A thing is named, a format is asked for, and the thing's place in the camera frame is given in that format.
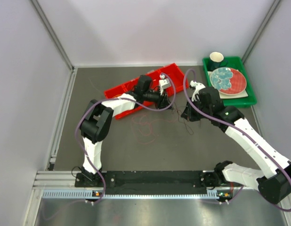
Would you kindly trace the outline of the red four-compartment bin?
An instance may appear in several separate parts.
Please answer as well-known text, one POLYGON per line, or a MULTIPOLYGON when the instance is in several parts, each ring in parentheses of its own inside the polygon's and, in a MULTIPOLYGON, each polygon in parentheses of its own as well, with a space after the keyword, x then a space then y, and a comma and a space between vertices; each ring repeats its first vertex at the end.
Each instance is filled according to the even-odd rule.
MULTIPOLYGON (((159 79, 160 79, 159 75, 161 73, 165 73, 171 78, 171 80, 173 81, 173 83, 175 85, 176 93, 183 91, 184 74, 175 63, 161 67, 157 70, 154 70, 153 72, 149 72, 146 74, 149 77, 151 77, 153 80, 152 85, 151 85, 152 89, 154 89, 156 86, 159 86, 159 79)), ((114 86, 110 89, 106 89, 104 91, 104 95, 106 98, 115 98, 117 96, 120 96, 121 94, 132 90, 133 86, 137 85, 137 81, 138 81, 138 77, 131 79, 130 81, 124 82, 120 85, 114 86)), ((166 93, 168 94, 168 97, 171 97, 174 94, 173 88, 172 87, 167 88, 166 93)), ((143 105, 149 107, 149 106, 153 105, 153 102, 145 101, 143 103, 143 105)), ((138 106, 137 108, 135 108, 133 110, 125 111, 119 115, 116 115, 115 118, 117 120, 120 120, 120 119, 122 119, 122 118, 124 118, 132 113, 135 113, 141 109, 142 109, 142 107, 138 106)))

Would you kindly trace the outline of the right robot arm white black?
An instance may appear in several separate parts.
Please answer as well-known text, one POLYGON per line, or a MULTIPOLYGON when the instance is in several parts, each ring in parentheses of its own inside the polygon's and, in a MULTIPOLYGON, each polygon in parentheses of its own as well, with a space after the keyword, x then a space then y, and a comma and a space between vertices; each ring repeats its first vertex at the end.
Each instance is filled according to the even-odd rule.
POLYGON ((187 98, 182 117, 188 121, 209 120, 232 138, 255 161, 259 169, 242 167, 232 161, 220 162, 212 179, 202 176, 204 186, 226 186, 238 183, 258 191, 272 204, 278 204, 291 194, 291 161, 276 151, 250 125, 234 106, 224 106, 218 91, 202 83, 192 82, 194 91, 187 98))

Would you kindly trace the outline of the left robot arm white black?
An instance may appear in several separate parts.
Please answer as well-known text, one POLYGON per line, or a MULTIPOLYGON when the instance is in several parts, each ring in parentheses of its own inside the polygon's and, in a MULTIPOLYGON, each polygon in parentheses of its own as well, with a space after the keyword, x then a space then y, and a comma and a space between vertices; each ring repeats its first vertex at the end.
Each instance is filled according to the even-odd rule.
POLYGON ((133 88, 118 97, 108 98, 101 101, 90 101, 76 131, 81 131, 83 138, 84 162, 81 173, 90 186, 98 186, 102 176, 99 170, 102 168, 101 150, 102 142, 108 135, 113 117, 134 110, 137 107, 150 109, 144 102, 155 104, 155 111, 163 111, 172 108, 173 101, 169 101, 166 89, 176 87, 171 78, 160 74, 158 89, 151 88, 152 78, 141 75, 133 88))

